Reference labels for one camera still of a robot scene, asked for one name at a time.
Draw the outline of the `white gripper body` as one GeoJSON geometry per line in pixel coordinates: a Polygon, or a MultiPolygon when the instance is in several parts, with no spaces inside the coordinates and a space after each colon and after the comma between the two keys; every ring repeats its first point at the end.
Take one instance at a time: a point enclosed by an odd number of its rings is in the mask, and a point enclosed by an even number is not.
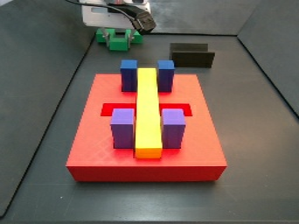
{"type": "Polygon", "coordinates": [[[148,0],[79,0],[91,6],[81,7],[83,23],[97,28],[132,29],[133,26],[124,14],[116,10],[95,7],[95,4],[116,7],[117,5],[133,5],[151,11],[148,0]]]}

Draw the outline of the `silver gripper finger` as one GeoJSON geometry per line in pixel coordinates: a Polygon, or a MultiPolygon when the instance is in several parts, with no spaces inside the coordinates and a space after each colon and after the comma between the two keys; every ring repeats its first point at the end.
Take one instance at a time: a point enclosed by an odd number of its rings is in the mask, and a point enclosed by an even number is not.
{"type": "Polygon", "coordinates": [[[109,33],[108,33],[107,29],[103,28],[103,27],[100,28],[100,30],[101,30],[101,36],[103,36],[103,38],[105,40],[105,43],[108,44],[108,42],[109,42],[109,33]]]}
{"type": "Polygon", "coordinates": [[[132,29],[125,29],[125,40],[127,40],[127,43],[131,44],[132,42],[132,39],[133,39],[133,31],[132,29]]]}

